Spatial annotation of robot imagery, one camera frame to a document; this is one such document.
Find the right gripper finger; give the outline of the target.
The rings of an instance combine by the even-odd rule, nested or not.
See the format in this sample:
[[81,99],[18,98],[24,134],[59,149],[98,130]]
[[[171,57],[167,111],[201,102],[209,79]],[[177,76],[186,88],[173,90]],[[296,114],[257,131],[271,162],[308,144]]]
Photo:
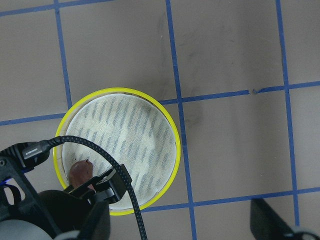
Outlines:
[[256,240],[318,240],[320,236],[300,226],[289,226],[263,199],[250,200],[250,231]]

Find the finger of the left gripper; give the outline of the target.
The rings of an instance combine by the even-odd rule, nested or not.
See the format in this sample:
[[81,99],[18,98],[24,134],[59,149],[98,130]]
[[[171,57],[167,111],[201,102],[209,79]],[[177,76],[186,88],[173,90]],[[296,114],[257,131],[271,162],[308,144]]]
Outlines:
[[94,180],[95,182],[92,183],[92,186],[95,194],[92,199],[95,202],[117,203],[127,192],[127,187],[121,175],[113,167],[101,175],[95,176]]

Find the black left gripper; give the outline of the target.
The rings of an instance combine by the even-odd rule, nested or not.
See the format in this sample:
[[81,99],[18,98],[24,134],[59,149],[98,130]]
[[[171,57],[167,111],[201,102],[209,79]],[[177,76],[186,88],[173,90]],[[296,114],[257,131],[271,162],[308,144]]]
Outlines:
[[107,240],[111,187],[101,186],[105,175],[74,188],[37,193],[25,173],[46,161],[51,146],[16,143],[0,152],[0,238],[2,240]]

